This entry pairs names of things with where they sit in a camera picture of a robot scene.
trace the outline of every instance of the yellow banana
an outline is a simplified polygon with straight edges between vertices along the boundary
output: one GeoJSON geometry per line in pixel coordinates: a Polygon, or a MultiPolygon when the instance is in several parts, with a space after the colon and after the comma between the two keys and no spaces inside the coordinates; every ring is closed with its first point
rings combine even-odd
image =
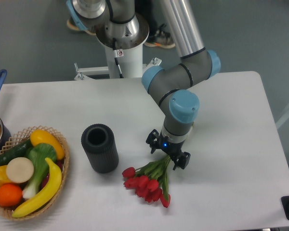
{"type": "Polygon", "coordinates": [[[62,181],[61,170],[59,166],[56,165],[50,158],[46,157],[45,161],[49,165],[49,180],[47,184],[34,197],[23,202],[19,207],[17,207],[12,213],[13,218],[24,217],[41,208],[44,204],[50,201],[58,191],[62,181]]]}

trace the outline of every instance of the red tulip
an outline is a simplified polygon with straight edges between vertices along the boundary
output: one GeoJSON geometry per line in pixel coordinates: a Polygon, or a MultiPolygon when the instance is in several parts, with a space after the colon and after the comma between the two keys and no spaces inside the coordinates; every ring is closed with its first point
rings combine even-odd
{"type": "Polygon", "coordinates": [[[155,191],[151,192],[152,200],[158,201],[163,191],[161,188],[157,188],[155,191]]]}
{"type": "Polygon", "coordinates": [[[152,179],[149,181],[146,187],[150,190],[150,192],[153,192],[159,187],[159,183],[156,179],[152,179]]]}
{"type": "Polygon", "coordinates": [[[138,196],[138,193],[139,193],[139,187],[136,187],[136,190],[135,190],[135,194],[138,196]]]}
{"type": "Polygon", "coordinates": [[[135,172],[136,171],[134,167],[129,167],[122,172],[122,176],[126,178],[131,178],[135,176],[135,172]]]}
{"type": "Polygon", "coordinates": [[[149,194],[149,190],[148,190],[146,187],[144,187],[144,188],[140,188],[140,189],[139,189],[137,195],[138,195],[139,197],[145,198],[148,194],[149,194]]]}
{"type": "Polygon", "coordinates": [[[152,196],[151,196],[151,194],[148,193],[147,196],[145,196],[144,200],[147,201],[148,203],[152,202],[152,196]]]}
{"type": "Polygon", "coordinates": [[[138,181],[138,187],[139,188],[144,188],[147,186],[147,184],[149,183],[149,177],[146,176],[146,175],[142,175],[140,178],[139,178],[139,181],[138,181]]]}
{"type": "Polygon", "coordinates": [[[168,208],[168,206],[170,204],[170,194],[168,194],[168,197],[169,197],[169,200],[167,201],[163,194],[160,196],[160,201],[162,202],[162,204],[165,208],[168,208]]]}
{"type": "Polygon", "coordinates": [[[132,189],[133,188],[131,186],[132,182],[133,182],[133,178],[128,178],[127,181],[125,181],[123,184],[124,184],[125,188],[132,189]]]}
{"type": "Polygon", "coordinates": [[[131,187],[134,189],[137,187],[138,185],[138,182],[139,182],[139,177],[135,177],[135,178],[132,178],[130,184],[131,184],[131,187]]]}

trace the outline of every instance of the orange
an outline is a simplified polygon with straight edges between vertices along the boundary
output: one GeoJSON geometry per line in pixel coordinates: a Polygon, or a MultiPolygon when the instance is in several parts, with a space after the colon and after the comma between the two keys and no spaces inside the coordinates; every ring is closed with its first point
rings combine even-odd
{"type": "Polygon", "coordinates": [[[23,197],[23,191],[16,184],[4,184],[0,187],[0,206],[17,205],[23,197]]]}

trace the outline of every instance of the white table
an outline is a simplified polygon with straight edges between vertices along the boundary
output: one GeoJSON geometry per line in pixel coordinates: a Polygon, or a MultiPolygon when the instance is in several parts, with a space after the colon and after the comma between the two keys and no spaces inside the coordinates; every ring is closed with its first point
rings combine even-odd
{"type": "Polygon", "coordinates": [[[140,79],[6,84],[0,117],[11,133],[44,125],[62,132],[71,166],[54,206],[39,218],[0,230],[230,231],[289,226],[280,198],[289,195],[289,169],[260,76],[222,73],[191,88],[200,99],[183,151],[185,170],[169,168],[171,205],[148,205],[123,187],[121,172],[161,157],[145,140],[164,115],[140,79]],[[115,134],[119,166],[93,171],[81,134],[95,123],[115,134]]]}

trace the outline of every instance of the cucumber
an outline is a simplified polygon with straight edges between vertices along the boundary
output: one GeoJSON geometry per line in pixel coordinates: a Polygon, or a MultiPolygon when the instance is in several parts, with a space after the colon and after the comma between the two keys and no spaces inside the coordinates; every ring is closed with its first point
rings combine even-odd
{"type": "Polygon", "coordinates": [[[0,166],[7,165],[11,160],[17,157],[23,157],[26,154],[26,150],[32,147],[30,139],[19,143],[18,145],[10,148],[5,153],[0,155],[0,166]]]}

